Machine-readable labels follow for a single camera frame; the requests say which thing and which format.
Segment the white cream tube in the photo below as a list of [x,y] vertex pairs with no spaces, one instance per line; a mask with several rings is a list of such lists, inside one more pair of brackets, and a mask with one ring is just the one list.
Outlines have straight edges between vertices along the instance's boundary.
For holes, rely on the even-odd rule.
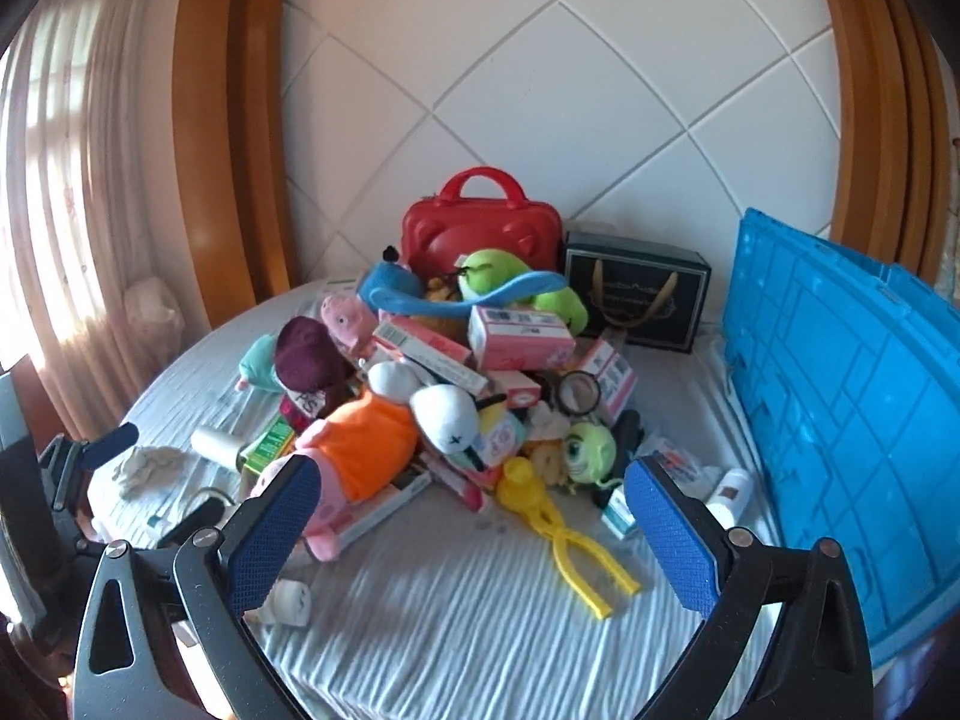
[[724,530],[731,530],[743,516],[754,494],[754,478],[742,468],[731,468],[719,480],[706,501],[706,509]]

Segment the white roll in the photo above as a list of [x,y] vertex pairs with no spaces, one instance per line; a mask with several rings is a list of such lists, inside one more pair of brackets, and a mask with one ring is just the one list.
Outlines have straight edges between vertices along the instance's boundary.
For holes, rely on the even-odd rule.
[[190,436],[190,447],[195,454],[223,468],[233,472],[241,468],[241,450],[244,449],[244,440],[226,431],[208,426],[197,427]]

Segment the green box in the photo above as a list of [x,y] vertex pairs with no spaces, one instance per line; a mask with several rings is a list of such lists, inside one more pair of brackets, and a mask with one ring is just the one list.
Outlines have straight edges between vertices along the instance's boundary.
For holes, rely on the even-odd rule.
[[275,416],[265,427],[265,431],[241,450],[241,468],[259,476],[272,461],[285,457],[290,452],[295,439],[295,429],[283,416]]

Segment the toothpaste box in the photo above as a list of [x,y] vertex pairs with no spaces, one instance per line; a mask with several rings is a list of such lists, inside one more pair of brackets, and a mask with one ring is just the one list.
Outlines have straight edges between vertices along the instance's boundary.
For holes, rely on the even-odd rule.
[[683,494],[695,499],[708,499],[722,476],[719,466],[704,465],[670,440],[646,442],[641,445],[638,454],[641,458],[652,458]]

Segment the pink curtain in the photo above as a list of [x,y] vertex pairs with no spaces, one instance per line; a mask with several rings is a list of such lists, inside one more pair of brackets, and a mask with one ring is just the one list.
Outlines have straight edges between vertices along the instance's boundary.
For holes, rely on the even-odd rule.
[[2,55],[2,262],[14,327],[70,434],[116,426],[185,319],[146,214],[146,0],[39,0]]

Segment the blue plastic storage crate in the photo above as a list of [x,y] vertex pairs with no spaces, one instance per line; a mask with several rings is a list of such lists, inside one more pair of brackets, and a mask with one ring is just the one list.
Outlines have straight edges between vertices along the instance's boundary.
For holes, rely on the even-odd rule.
[[958,610],[957,309],[748,210],[722,334],[782,543],[841,544],[884,665]]

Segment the green one-eyed monster plush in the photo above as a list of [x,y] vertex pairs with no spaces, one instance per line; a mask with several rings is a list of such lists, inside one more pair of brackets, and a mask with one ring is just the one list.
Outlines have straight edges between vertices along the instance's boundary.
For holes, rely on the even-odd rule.
[[617,442],[602,424],[576,422],[566,434],[563,455],[571,483],[602,486],[617,461]]

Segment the pig plush orange dress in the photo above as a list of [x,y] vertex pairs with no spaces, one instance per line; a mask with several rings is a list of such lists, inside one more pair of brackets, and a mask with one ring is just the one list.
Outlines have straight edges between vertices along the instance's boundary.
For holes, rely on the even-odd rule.
[[316,559],[332,561],[340,553],[334,525],[353,505],[387,488],[412,461],[419,440],[408,398],[394,400],[366,388],[358,400],[313,422],[288,455],[268,463],[251,494],[263,493],[295,455],[312,460],[320,473],[320,496],[301,538]]

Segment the yellow duck snowball clamp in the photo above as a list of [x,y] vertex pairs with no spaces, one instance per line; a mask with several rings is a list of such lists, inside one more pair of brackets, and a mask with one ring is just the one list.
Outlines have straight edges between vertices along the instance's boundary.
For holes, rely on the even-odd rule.
[[566,585],[579,596],[579,600],[599,621],[612,616],[613,608],[587,582],[578,567],[574,566],[569,554],[571,548],[592,557],[625,595],[635,596],[640,593],[641,583],[631,577],[630,572],[602,544],[566,525],[565,517],[548,494],[544,480],[535,473],[532,461],[524,457],[506,460],[500,481],[494,489],[494,499],[503,509],[519,517],[534,533],[550,543],[553,562]]

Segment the white plush doll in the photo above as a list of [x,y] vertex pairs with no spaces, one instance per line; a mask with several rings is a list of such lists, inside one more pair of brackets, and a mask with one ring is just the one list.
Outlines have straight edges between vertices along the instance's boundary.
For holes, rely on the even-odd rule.
[[366,382],[373,394],[407,406],[423,439],[441,455],[465,454],[480,436],[480,408],[472,395],[436,382],[415,362],[375,362]]

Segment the black gift box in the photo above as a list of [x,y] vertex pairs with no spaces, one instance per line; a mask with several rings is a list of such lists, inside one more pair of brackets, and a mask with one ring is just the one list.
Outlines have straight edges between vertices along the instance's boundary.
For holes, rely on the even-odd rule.
[[587,310],[586,338],[622,333],[628,344],[690,353],[713,268],[675,245],[568,231],[565,275]]

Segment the white long box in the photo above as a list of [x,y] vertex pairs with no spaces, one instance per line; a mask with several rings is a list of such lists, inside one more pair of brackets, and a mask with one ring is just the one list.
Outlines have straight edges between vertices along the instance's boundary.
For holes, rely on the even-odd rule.
[[464,388],[472,397],[480,398],[487,390],[488,380],[467,364],[456,361],[444,351],[434,348],[426,341],[410,335],[404,328],[392,322],[381,322],[374,330],[373,338],[384,348],[395,351],[409,361],[416,362],[447,383]]

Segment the blue bird plush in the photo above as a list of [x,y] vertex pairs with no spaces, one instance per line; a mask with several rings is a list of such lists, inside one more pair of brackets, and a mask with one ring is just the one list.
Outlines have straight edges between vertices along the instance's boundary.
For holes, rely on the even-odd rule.
[[454,270],[439,277],[441,288],[464,289],[460,299],[428,298],[428,283],[398,261],[387,247],[382,262],[363,278],[359,299],[371,312],[394,316],[466,319],[476,305],[509,307],[544,294],[562,291],[565,278],[551,270],[532,270],[519,257],[500,249],[480,249],[460,255]]

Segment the pink barcode box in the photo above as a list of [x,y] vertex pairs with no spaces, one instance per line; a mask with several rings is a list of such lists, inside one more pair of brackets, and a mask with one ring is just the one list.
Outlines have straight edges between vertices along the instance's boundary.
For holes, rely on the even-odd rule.
[[555,371],[576,351],[566,323],[540,310],[476,305],[467,338],[480,371]]

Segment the red toy suitcase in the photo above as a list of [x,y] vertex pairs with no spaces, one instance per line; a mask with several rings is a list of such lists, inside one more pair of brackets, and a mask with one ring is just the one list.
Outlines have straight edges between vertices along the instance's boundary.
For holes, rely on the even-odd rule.
[[496,167],[454,174],[438,192],[405,211],[400,258],[423,280],[454,270],[480,249],[506,250],[532,270],[555,270],[563,240],[555,206],[531,200]]

